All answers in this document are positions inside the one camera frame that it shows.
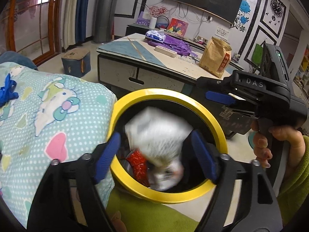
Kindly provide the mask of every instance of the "footstool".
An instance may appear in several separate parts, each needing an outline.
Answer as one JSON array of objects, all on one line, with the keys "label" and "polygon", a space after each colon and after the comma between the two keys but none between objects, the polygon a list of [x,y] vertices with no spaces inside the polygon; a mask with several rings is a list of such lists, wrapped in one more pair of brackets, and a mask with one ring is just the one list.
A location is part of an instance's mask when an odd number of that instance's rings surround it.
[{"label": "footstool", "polygon": [[81,78],[91,70],[90,50],[74,48],[61,56],[65,74]]}]

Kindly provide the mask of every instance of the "green bag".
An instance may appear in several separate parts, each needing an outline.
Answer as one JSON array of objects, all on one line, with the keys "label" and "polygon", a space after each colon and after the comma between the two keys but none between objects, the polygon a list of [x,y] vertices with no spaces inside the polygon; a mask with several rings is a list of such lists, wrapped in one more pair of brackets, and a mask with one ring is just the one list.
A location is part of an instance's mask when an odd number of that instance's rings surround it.
[{"label": "green bag", "polygon": [[251,57],[251,61],[258,67],[260,67],[261,62],[262,62],[262,56],[263,56],[263,45],[265,41],[259,45],[255,44],[255,48]]}]

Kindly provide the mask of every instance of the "yellow trash can rim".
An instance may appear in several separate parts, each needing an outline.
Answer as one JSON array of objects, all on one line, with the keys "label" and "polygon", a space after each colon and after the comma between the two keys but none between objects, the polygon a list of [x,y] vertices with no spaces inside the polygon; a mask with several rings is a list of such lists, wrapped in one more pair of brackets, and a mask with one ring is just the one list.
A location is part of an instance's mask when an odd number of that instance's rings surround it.
[{"label": "yellow trash can rim", "polygon": [[[209,127],[217,149],[220,153],[228,153],[227,142],[221,126],[214,118],[214,116],[200,103],[194,99],[173,91],[166,89],[143,89],[131,92],[114,104],[112,112],[111,122],[109,126],[108,138],[112,135],[115,125],[120,116],[132,105],[146,100],[169,100],[179,103],[187,108],[193,110]],[[188,190],[182,193],[164,193],[159,192],[143,186],[133,179],[126,170],[122,167],[118,158],[115,156],[111,163],[111,170],[114,177],[129,191],[135,193],[137,196],[147,199],[152,202],[163,203],[163,204],[175,204],[182,203],[196,199],[214,187],[214,184],[210,180],[205,180],[194,189]]]}]

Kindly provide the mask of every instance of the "red plastic bag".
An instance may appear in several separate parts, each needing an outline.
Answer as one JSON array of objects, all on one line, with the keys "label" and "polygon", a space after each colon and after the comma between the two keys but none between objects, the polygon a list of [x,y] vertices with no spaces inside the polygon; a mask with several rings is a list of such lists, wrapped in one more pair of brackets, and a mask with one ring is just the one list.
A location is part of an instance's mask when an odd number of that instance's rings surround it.
[{"label": "red plastic bag", "polygon": [[150,187],[147,178],[147,165],[146,159],[141,155],[138,150],[135,150],[128,158],[127,161],[130,163],[133,169],[134,179],[144,185]]}]

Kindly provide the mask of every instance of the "polka dot blanket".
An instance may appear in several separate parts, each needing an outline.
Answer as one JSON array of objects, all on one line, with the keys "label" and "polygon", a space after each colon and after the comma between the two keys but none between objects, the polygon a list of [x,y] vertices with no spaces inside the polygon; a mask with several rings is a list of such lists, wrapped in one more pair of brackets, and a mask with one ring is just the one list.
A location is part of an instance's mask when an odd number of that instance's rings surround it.
[{"label": "polka dot blanket", "polygon": [[[116,97],[103,85],[12,62],[0,64],[0,87],[8,73],[19,98],[0,108],[0,195],[26,227],[50,161],[76,160],[106,142]],[[113,187],[110,172],[96,185],[105,207]]]}]

